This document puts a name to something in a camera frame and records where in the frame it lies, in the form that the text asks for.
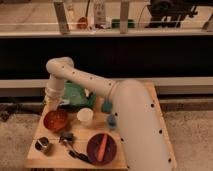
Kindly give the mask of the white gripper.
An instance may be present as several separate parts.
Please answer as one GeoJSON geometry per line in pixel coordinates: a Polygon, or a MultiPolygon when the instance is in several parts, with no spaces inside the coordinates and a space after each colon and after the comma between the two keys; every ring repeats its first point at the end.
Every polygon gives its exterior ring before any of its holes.
{"type": "Polygon", "coordinates": [[[45,103],[49,111],[55,111],[61,103],[64,89],[45,88],[45,103]]]}

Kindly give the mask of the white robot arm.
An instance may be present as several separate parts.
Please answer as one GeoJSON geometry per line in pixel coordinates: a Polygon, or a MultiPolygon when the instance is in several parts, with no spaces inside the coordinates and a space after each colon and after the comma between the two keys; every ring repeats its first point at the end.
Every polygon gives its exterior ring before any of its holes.
{"type": "Polygon", "coordinates": [[[65,82],[72,81],[112,103],[129,171],[174,170],[176,160],[164,119],[144,84],[80,71],[69,57],[49,60],[46,69],[50,74],[45,88],[49,99],[60,99],[65,82]]]}

